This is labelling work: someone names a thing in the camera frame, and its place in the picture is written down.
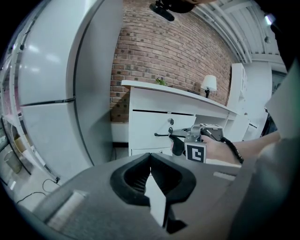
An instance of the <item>human hand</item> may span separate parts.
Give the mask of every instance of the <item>human hand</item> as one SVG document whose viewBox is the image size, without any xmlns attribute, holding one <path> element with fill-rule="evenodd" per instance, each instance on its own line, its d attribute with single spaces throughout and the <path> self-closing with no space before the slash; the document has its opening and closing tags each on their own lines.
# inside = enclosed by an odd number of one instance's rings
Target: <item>human hand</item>
<svg viewBox="0 0 300 240">
<path fill-rule="evenodd" d="M 206 143 L 206 158 L 217 159 L 232 164 L 237 163 L 237 159 L 226 143 L 218 142 L 205 135 L 201 135 L 201 138 Z"/>
</svg>

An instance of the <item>small plant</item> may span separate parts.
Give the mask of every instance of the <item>small plant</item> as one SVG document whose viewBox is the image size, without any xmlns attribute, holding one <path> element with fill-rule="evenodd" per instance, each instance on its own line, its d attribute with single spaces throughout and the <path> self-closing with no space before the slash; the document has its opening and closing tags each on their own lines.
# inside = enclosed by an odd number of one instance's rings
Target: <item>small plant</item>
<svg viewBox="0 0 300 240">
<path fill-rule="evenodd" d="M 166 85 L 167 85 L 162 77 L 158 77 L 158 78 L 155 80 L 155 82 L 156 82 L 156 84 L 159 84 L 159 85 L 163 85 L 163 86 L 166 86 Z"/>
</svg>

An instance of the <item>table lamp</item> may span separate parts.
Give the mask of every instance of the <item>table lamp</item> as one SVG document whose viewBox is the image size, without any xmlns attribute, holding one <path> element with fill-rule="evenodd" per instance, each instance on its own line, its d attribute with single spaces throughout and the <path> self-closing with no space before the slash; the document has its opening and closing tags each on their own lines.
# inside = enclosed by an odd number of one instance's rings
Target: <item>table lamp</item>
<svg viewBox="0 0 300 240">
<path fill-rule="evenodd" d="M 213 75 L 206 75 L 202 84 L 201 88 L 205 90 L 206 98 L 210 94 L 210 91 L 217 91 L 217 79 Z"/>
</svg>

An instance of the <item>ceiling light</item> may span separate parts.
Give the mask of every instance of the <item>ceiling light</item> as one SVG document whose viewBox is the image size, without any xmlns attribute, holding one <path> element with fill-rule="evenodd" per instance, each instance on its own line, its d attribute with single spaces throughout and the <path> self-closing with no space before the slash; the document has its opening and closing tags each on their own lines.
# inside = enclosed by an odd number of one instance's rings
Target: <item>ceiling light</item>
<svg viewBox="0 0 300 240">
<path fill-rule="evenodd" d="M 266 20 L 268 25 L 272 25 L 272 23 L 274 22 L 274 17 L 272 14 L 266 15 L 264 19 Z"/>
</svg>

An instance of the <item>red brick wall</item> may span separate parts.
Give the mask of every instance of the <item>red brick wall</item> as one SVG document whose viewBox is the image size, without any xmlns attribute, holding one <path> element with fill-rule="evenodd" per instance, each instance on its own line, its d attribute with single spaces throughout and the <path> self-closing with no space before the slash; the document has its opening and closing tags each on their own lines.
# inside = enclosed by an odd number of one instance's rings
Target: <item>red brick wall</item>
<svg viewBox="0 0 300 240">
<path fill-rule="evenodd" d="M 168 22 L 149 9 L 154 0 L 124 0 L 124 24 L 115 51 L 111 80 L 111 120 L 128 122 L 129 92 L 121 80 L 168 85 L 205 93 L 205 75 L 217 77 L 217 92 L 210 99 L 226 104 L 230 68 L 237 62 L 221 37 L 192 13 L 174 14 Z"/>
</svg>

